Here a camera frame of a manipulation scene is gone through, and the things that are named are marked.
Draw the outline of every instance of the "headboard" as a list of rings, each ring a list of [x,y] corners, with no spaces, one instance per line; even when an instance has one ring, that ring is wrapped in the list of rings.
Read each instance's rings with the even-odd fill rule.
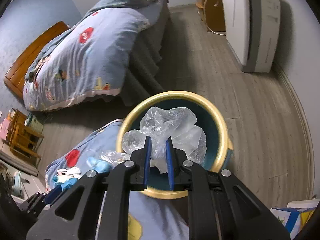
[[[3,80],[18,98],[23,99],[24,76],[41,49],[66,30],[68,30],[68,26],[64,22],[56,23],[32,42],[12,64]]]

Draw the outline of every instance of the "bucket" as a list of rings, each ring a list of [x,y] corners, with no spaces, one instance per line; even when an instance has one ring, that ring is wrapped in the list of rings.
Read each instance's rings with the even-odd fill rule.
[[[219,172],[223,169],[233,152],[233,145],[228,136],[226,123],[218,109],[204,97],[187,91],[168,91],[147,98],[138,104],[124,119],[119,130],[116,151],[122,150],[122,137],[131,129],[139,129],[140,120],[152,106],[161,109],[187,107],[197,117],[196,125],[201,127],[207,137],[207,152],[202,166],[206,170]],[[156,167],[150,168],[148,187],[143,191],[147,196],[160,199],[181,198],[188,191],[170,191],[168,174],[159,173]]]

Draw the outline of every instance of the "blue gripper pad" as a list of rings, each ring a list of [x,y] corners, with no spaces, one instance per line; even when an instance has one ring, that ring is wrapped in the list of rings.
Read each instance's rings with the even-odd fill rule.
[[[170,187],[170,190],[173,190],[174,188],[173,166],[172,166],[172,156],[170,152],[170,145],[168,140],[166,141],[165,145],[167,150],[167,168],[168,168],[169,187]]]
[[[146,158],[145,158],[145,162],[144,162],[144,171],[143,171],[143,184],[144,184],[145,188],[147,188],[148,176],[150,173],[151,147],[152,147],[151,137],[149,137],[147,154],[146,154]]]

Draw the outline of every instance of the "wooden floor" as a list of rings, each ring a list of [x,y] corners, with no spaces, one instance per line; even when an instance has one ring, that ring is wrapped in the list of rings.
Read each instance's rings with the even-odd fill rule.
[[[220,110],[234,144],[229,169],[268,207],[309,196],[310,164],[299,116],[274,73],[242,73],[225,36],[207,33],[195,6],[171,9],[158,81],[166,90],[187,90]],[[39,171],[91,131],[131,108],[119,99],[87,102],[49,114]]]

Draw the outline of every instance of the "wooden chair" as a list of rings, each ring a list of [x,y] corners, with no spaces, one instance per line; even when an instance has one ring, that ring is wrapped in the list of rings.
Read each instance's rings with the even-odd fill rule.
[[[37,166],[41,160],[41,156],[36,153],[43,136],[22,123],[16,123],[13,136],[9,142],[10,151],[18,158]]]

